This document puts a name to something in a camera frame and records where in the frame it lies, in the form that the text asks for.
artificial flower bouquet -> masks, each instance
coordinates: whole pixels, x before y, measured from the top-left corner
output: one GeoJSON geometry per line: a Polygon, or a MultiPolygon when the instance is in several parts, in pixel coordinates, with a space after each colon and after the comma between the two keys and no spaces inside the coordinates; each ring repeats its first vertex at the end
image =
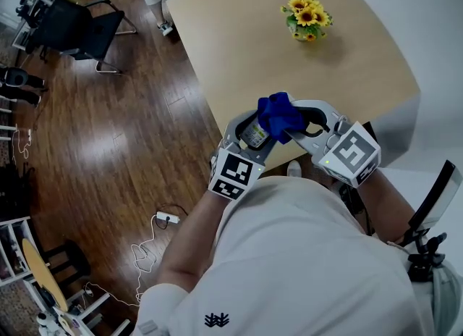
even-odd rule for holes
{"type": "Polygon", "coordinates": [[[287,14],[286,25],[293,38],[315,41],[326,37],[326,32],[321,28],[333,25],[333,17],[319,0],[289,0],[288,6],[281,7],[281,11],[287,14]]]}

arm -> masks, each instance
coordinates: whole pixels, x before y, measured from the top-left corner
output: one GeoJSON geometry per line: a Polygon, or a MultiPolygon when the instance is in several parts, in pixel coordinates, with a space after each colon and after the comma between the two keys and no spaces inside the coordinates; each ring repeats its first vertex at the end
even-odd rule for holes
{"type": "Polygon", "coordinates": [[[415,213],[408,202],[379,170],[374,171],[357,191],[378,237],[383,242],[400,242],[415,213]]]}
{"type": "Polygon", "coordinates": [[[156,284],[191,292],[207,267],[214,238],[229,200],[207,190],[167,246],[156,284]]]}

wooden table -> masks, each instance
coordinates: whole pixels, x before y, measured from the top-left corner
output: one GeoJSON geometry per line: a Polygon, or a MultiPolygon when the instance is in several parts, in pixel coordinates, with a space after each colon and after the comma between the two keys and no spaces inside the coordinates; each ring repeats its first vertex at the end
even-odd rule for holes
{"type": "MultiPolygon", "coordinates": [[[[291,37],[279,9],[288,0],[168,1],[222,133],[230,119],[278,91],[327,101],[361,123],[419,92],[404,57],[363,0],[321,1],[334,25],[314,43],[291,37]]],[[[295,142],[278,144],[267,169],[303,153],[295,142]]]]}
{"type": "Polygon", "coordinates": [[[62,311],[67,311],[66,298],[60,290],[58,283],[56,283],[52,273],[46,266],[45,261],[41,258],[41,255],[37,252],[32,243],[26,239],[22,240],[22,249],[27,265],[38,285],[45,288],[54,297],[56,304],[62,311]]]}

white shoe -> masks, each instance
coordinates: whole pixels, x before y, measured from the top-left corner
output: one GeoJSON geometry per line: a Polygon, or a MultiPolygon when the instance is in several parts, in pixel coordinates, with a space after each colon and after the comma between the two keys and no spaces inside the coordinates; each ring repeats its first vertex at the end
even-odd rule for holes
{"type": "Polygon", "coordinates": [[[162,25],[158,26],[158,28],[162,32],[162,36],[167,36],[174,30],[169,22],[163,23],[162,25]]]}
{"type": "Polygon", "coordinates": [[[288,171],[286,175],[289,177],[302,177],[302,169],[300,163],[292,160],[288,165],[288,171]]]}

person's left arm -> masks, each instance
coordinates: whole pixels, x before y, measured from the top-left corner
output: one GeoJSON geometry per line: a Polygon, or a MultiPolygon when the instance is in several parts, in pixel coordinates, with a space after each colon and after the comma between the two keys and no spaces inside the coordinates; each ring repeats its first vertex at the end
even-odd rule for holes
{"type": "Polygon", "coordinates": [[[208,267],[213,241],[229,199],[207,190],[167,246],[156,284],[191,292],[208,267]]]}

